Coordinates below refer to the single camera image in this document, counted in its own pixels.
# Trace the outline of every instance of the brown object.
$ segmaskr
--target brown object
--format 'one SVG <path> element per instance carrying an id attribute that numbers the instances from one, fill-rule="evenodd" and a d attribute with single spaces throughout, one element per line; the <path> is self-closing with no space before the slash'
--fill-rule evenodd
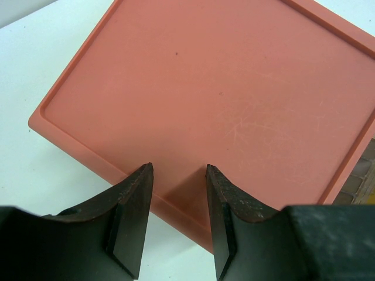
<path id="1" fill-rule="evenodd" d="M 274 208 L 331 203 L 375 133 L 375 38 L 310 0 L 116 0 L 29 125 L 212 250 L 211 163 Z"/>

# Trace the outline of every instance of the tray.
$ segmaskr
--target tray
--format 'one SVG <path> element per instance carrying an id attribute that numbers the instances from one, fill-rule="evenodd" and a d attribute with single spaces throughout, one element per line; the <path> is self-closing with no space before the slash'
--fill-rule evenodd
<path id="1" fill-rule="evenodd" d="M 29 120 L 212 250 L 204 173 L 331 203 L 375 133 L 375 38 L 311 0 L 116 0 Z"/>

